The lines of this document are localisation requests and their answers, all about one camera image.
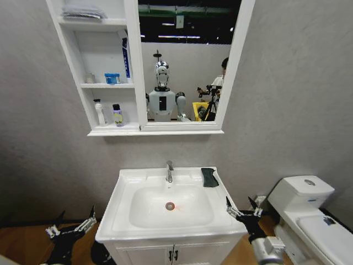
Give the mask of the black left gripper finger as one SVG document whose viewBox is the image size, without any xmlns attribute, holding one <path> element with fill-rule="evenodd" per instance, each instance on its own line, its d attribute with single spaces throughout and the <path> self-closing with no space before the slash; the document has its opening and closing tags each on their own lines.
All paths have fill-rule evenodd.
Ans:
<svg viewBox="0 0 353 265">
<path fill-rule="evenodd" d="M 65 215 L 65 210 L 54 220 L 54 223 L 45 229 L 45 232 L 48 237 L 56 237 L 60 235 L 60 230 L 58 227 L 62 224 L 63 222 L 63 217 Z"/>
<path fill-rule="evenodd" d="M 86 220 L 84 220 L 79 226 L 77 226 L 77 231 L 88 232 L 96 223 L 97 223 L 97 219 L 95 216 L 95 205 L 93 205 L 90 210 L 89 217 Z"/>
</svg>

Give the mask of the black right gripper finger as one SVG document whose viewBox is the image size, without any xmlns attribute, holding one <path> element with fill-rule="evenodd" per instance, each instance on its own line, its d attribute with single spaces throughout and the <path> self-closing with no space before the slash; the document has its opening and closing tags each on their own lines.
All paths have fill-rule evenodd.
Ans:
<svg viewBox="0 0 353 265">
<path fill-rule="evenodd" d="M 240 216 L 240 212 L 236 208 L 232 207 L 232 204 L 228 199 L 228 197 L 226 197 L 226 206 L 227 206 L 226 212 L 229 213 L 231 217 L 236 219 L 237 217 Z"/>
<path fill-rule="evenodd" d="M 250 216 L 255 218 L 260 218 L 263 213 L 263 208 L 258 206 L 258 204 L 251 197 L 248 197 L 248 200 L 253 208 L 253 212 L 250 214 Z"/>
</svg>

